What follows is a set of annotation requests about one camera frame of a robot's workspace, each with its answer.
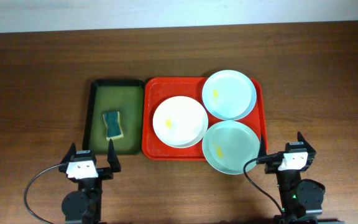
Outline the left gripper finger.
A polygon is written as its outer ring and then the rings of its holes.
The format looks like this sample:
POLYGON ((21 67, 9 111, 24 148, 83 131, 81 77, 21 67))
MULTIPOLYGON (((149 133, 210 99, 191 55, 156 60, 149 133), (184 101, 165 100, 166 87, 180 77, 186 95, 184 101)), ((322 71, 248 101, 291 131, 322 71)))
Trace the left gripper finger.
POLYGON ((110 165, 112 172, 120 172, 121 171, 121 164, 120 164, 119 159, 117 158, 117 154, 114 150, 114 144, 113 144, 112 139, 109 140, 107 161, 110 165))
POLYGON ((68 152, 65 154, 65 156, 63 157, 63 159, 60 163, 61 164, 69 163, 71 157, 75 154, 76 154, 76 146, 75 146, 75 143, 72 143, 68 152))

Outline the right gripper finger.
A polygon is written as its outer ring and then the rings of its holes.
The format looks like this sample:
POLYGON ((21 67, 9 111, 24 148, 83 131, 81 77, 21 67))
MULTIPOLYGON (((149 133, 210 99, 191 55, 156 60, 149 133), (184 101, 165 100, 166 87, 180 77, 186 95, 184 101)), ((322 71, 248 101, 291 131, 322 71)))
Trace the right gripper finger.
POLYGON ((266 155, 267 155, 266 142, 265 142, 264 135, 262 134, 260 137, 260 149, 259 149, 258 157, 263 157, 266 155))
POLYGON ((297 132, 297 140, 300 144, 302 144, 304 146, 310 145, 300 131, 297 132))

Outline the pale green plate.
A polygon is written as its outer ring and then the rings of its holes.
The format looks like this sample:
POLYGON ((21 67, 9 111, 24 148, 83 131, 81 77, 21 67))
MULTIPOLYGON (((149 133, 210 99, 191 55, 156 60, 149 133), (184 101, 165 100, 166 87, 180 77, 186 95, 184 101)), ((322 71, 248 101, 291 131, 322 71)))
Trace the pale green plate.
POLYGON ((237 121, 221 121, 204 135, 202 151, 211 167, 223 174, 240 175, 246 162, 255 159, 260 139, 250 127, 237 121))

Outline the green and yellow sponge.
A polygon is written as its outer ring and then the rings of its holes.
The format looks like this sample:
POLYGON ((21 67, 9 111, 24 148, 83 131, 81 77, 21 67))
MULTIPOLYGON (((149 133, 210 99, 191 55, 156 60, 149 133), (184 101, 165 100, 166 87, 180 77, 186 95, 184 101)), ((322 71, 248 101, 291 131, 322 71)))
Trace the green and yellow sponge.
POLYGON ((106 140, 115 140, 124 137, 121 126, 121 114, 118 111, 109 111, 103 114, 103 121, 106 127, 106 140))

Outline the light blue plate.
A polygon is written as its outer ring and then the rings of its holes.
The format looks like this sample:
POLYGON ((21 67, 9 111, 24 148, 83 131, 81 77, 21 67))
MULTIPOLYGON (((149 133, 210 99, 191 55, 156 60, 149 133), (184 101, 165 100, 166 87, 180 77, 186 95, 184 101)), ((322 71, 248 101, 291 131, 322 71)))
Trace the light blue plate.
POLYGON ((251 79, 235 70, 221 70, 204 83, 202 100, 206 109, 221 120, 245 118, 256 104, 257 94, 251 79))

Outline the white plate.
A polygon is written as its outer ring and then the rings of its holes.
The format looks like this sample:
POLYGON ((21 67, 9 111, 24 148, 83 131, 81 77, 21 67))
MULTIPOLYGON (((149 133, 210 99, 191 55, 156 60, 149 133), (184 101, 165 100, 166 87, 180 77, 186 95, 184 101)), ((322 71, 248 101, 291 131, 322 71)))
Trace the white plate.
POLYGON ((207 131, 208 121, 201 103, 188 96, 174 96, 157 106, 152 127, 164 144, 186 148, 201 141, 207 131))

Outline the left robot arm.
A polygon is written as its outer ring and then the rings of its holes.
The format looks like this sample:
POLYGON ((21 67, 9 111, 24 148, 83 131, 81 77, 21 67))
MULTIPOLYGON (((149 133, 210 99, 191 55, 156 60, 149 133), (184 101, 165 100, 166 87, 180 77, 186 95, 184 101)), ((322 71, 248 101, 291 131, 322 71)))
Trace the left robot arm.
POLYGON ((102 183, 112 180, 114 173, 121 171, 113 141, 108 144, 107 162, 108 167, 97 168, 92 150, 77 151, 75 144, 70 146, 58 169, 77 184, 78 189, 62 201, 65 223, 101 223, 102 183))

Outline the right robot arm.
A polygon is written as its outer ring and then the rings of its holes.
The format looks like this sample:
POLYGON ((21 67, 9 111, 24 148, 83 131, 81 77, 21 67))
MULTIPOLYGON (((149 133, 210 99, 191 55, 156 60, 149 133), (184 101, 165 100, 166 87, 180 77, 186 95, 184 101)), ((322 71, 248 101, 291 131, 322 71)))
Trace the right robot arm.
POLYGON ((318 222, 318 216, 323 212, 325 186, 301 178, 301 173, 312 165, 315 155, 313 147, 301 133, 297 133, 297 141, 286 143, 284 151, 257 158, 256 163, 265 166, 265 173, 277 178, 282 214, 274 216, 274 223, 318 222))

